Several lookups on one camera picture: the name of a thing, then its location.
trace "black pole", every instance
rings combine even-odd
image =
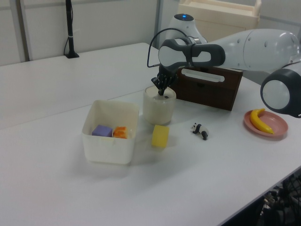
[[[66,13],[67,13],[67,26],[68,26],[68,42],[69,42],[69,53],[66,54],[66,57],[77,58],[79,55],[74,51],[73,44],[73,30],[72,30],[72,10],[71,10],[71,0],[66,0]]]

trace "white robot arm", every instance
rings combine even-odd
[[[301,54],[295,35],[281,30],[255,29],[207,43],[196,32],[191,16],[181,14],[174,18],[171,25],[187,36],[169,32],[159,48],[159,74],[152,79],[159,94],[175,80],[176,70],[181,67],[273,71],[261,85],[264,104],[277,113],[301,118]]]

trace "panda figurine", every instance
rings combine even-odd
[[[202,126],[201,124],[194,124],[191,129],[193,130],[194,134],[201,134],[203,137],[203,140],[207,140],[207,137],[209,135],[209,131],[205,126]]]

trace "yellow block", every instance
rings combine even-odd
[[[151,145],[166,147],[168,140],[169,127],[155,125],[152,133]]]

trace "toy banana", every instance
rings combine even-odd
[[[251,114],[250,114],[250,120],[251,120],[251,123],[260,131],[262,132],[266,132],[266,133],[271,133],[271,134],[274,134],[274,131],[273,129],[268,126],[267,124],[265,124],[263,121],[261,121],[261,119],[258,117],[258,115],[265,111],[264,108],[262,109],[254,109],[251,111]]]

